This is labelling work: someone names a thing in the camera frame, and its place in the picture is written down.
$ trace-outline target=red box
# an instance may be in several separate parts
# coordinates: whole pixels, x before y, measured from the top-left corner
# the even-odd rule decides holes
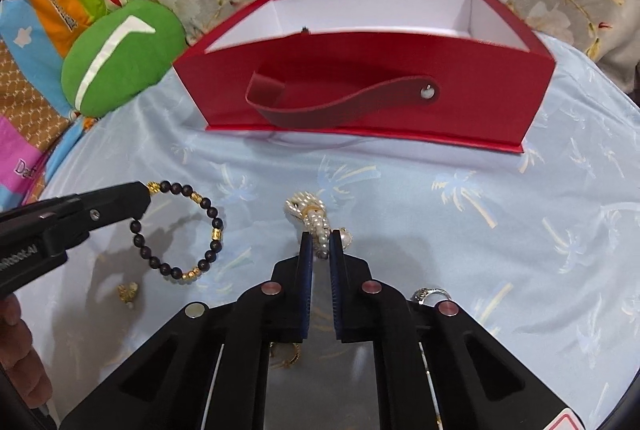
[[[498,0],[257,0],[174,67],[211,130],[522,152],[555,61]]]

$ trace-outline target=cartoon print fabric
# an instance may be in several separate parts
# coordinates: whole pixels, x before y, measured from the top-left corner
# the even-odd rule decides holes
[[[82,32],[126,3],[0,1],[0,211],[37,198],[92,125],[63,95],[62,63]]]

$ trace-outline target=green pillow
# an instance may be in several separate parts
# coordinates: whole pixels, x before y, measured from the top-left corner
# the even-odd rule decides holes
[[[74,42],[62,90],[84,116],[102,117],[158,83],[185,48],[184,29],[169,9],[133,0]]]

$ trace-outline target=human hand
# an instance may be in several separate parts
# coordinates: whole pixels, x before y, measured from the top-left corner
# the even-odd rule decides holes
[[[0,364],[27,406],[37,408],[51,398],[51,382],[20,316],[15,295],[0,300]]]

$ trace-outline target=red leather strap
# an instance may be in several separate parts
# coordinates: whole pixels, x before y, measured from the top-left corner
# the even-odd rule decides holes
[[[427,86],[436,89],[436,95],[431,99],[420,96],[420,91]],[[287,83],[284,81],[256,71],[244,97],[269,123],[292,130],[337,127],[390,107],[426,106],[437,97],[437,87],[425,75],[404,76],[374,83],[338,99],[308,107],[281,106],[286,89]]]

